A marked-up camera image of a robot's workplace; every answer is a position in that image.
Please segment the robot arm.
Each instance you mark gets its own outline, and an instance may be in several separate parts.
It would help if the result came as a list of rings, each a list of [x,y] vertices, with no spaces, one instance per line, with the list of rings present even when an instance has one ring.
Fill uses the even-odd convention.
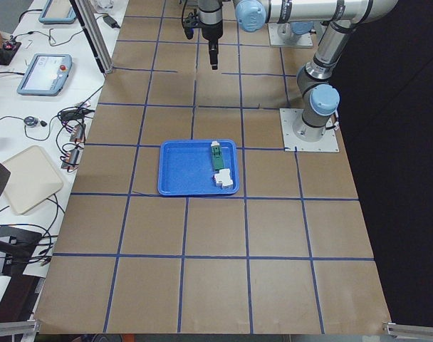
[[[229,86],[222,104],[280,119],[287,150],[333,137],[340,94],[330,84],[350,37],[381,19],[394,1],[198,1],[181,13],[203,43],[210,69],[199,71],[199,102],[214,84]]]

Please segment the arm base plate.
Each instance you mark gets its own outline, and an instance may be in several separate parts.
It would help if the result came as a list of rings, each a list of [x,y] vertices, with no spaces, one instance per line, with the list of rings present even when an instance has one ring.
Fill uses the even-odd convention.
[[[339,152],[331,116],[321,128],[312,128],[303,122],[303,109],[281,108],[283,149],[287,152]]]
[[[312,48],[312,21],[268,24],[270,44],[275,47]]]

